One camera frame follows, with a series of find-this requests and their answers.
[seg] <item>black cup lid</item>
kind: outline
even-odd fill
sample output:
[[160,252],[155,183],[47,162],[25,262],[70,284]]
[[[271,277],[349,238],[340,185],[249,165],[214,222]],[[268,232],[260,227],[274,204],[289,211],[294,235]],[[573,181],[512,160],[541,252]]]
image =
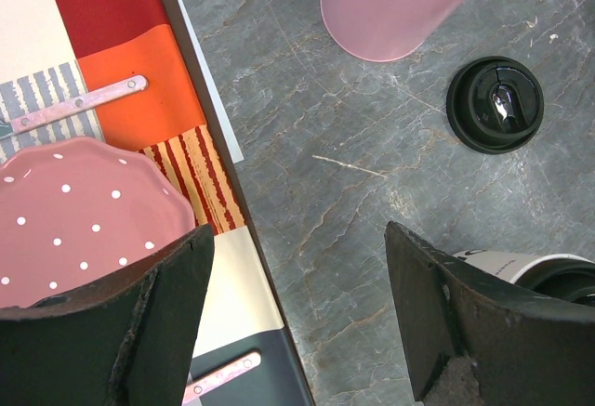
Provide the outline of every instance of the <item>black cup lid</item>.
[[595,264],[568,258],[541,262],[516,285],[575,304],[595,307]]
[[513,59],[490,57],[460,70],[448,89],[446,114],[470,148],[490,154],[514,151],[537,132],[543,93],[534,75]]

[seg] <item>polka dot bowl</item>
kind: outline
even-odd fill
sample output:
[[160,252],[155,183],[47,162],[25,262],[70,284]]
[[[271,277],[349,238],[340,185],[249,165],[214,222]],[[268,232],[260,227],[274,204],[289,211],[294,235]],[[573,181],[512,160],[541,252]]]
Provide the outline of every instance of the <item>polka dot bowl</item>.
[[29,307],[157,251],[194,228],[147,157],[92,138],[0,166],[0,308]]

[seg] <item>gray marble countertop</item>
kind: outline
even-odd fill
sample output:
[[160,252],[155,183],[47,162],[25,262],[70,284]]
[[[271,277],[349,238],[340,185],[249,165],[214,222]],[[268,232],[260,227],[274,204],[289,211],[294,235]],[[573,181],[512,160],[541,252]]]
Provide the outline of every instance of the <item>gray marble countertop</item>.
[[[595,0],[467,0],[414,54],[358,60],[319,0],[184,0],[245,153],[238,171],[319,405],[410,405],[383,233],[444,251],[594,257]],[[503,55],[546,99],[526,147],[462,145],[456,70]]]

